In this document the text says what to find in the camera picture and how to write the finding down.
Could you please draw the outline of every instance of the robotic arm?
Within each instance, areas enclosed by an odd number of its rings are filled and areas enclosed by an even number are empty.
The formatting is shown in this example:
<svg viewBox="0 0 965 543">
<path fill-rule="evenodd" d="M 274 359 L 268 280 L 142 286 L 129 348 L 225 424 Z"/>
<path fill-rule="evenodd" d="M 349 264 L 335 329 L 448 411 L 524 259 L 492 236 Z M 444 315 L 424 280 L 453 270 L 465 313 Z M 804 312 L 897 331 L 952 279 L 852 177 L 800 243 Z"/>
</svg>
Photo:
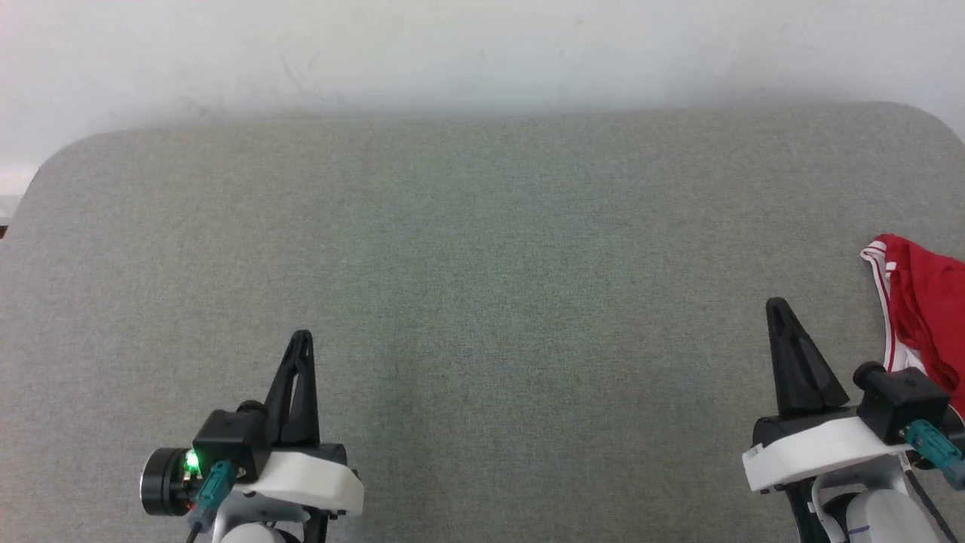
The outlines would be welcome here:
<svg viewBox="0 0 965 543">
<path fill-rule="evenodd" d="M 264 404 L 211 413 L 192 448 L 159 448 L 141 474 L 149 515 L 186 516 L 188 542 L 324 543 L 328 522 L 361 515 L 365 487 L 345 447 L 318 430 L 312 335 L 289 342 Z M 274 528 L 300 523 L 302 539 Z"/>
<path fill-rule="evenodd" d="M 758 419 L 743 454 L 751 490 L 787 495 L 802 543 L 938 543 L 905 476 L 948 539 L 954 535 L 912 473 L 938 468 L 965 488 L 965 425 L 948 394 L 917 369 L 858 368 L 859 406 L 785 300 L 767 302 L 778 414 Z M 844 492 L 846 485 L 861 492 Z"/>
</svg>

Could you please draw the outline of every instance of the red cloth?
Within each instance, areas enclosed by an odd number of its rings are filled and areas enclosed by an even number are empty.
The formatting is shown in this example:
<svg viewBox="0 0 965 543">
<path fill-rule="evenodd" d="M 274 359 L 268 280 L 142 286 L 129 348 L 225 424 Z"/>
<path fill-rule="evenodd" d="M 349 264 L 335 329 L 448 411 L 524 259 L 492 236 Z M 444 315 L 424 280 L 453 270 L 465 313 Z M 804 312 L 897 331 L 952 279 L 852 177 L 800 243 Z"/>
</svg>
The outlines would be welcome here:
<svg viewBox="0 0 965 543">
<path fill-rule="evenodd" d="M 922 352 L 928 377 L 965 414 L 965 264 L 894 234 L 876 239 L 887 247 L 888 313 L 898 339 Z"/>
</svg>

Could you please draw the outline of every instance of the gray fabric surface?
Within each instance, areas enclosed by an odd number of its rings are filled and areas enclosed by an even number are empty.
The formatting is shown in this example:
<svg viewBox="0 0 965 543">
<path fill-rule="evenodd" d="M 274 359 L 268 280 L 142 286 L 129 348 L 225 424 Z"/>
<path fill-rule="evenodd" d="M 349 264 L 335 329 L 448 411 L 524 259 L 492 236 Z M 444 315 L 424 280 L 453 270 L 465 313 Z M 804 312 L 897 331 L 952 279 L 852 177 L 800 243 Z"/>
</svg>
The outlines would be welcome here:
<svg viewBox="0 0 965 543">
<path fill-rule="evenodd" d="M 0 540 L 181 541 L 144 461 L 308 328 L 367 486 L 332 541 L 795 541 L 740 462 L 775 411 L 764 301 L 857 397 L 884 345 L 858 251 L 965 257 L 963 178 L 882 103 L 86 139 L 0 242 Z"/>
</svg>

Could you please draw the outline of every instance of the white wall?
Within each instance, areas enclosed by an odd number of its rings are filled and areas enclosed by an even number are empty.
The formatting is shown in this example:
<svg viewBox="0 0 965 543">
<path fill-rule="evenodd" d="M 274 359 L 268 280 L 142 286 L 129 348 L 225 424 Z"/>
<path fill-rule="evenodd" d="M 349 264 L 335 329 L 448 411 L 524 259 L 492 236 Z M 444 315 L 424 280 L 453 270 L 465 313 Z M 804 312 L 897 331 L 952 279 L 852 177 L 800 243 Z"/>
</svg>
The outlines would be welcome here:
<svg viewBox="0 0 965 543">
<path fill-rule="evenodd" d="M 0 195 L 95 132 L 272 115 L 896 100 L 965 134 L 963 23 L 960 0 L 0 0 Z"/>
</svg>

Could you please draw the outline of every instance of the black cable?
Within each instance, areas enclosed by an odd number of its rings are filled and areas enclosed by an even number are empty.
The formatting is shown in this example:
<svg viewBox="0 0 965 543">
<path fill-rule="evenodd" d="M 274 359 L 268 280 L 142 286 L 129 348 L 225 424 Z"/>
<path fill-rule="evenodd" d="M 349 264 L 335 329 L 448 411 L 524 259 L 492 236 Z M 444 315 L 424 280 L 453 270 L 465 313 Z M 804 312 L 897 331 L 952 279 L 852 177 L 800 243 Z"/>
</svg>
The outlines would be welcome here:
<svg viewBox="0 0 965 543">
<path fill-rule="evenodd" d="M 187 541 L 184 543 L 194 543 L 194 540 L 198 538 L 198 533 L 201 532 L 201 523 L 194 523 L 191 527 L 191 533 L 187 534 Z"/>
<path fill-rule="evenodd" d="M 910 482 L 912 488 L 915 489 L 915 494 L 918 494 L 918 497 L 922 499 L 924 508 L 927 509 L 928 513 L 931 514 L 931 518 L 935 519 L 935 524 L 938 525 L 938 529 L 945 534 L 945 537 L 948 538 L 951 543 L 958 543 L 958 539 L 955 538 L 955 534 L 951 533 L 949 523 L 945 522 L 945 518 L 942 517 L 942 514 L 938 512 L 938 507 L 935 507 L 935 502 L 928 497 L 928 494 L 924 491 L 924 487 L 918 480 L 918 477 L 916 477 L 911 470 L 905 472 L 905 476 L 908 477 L 908 482 Z"/>
</svg>

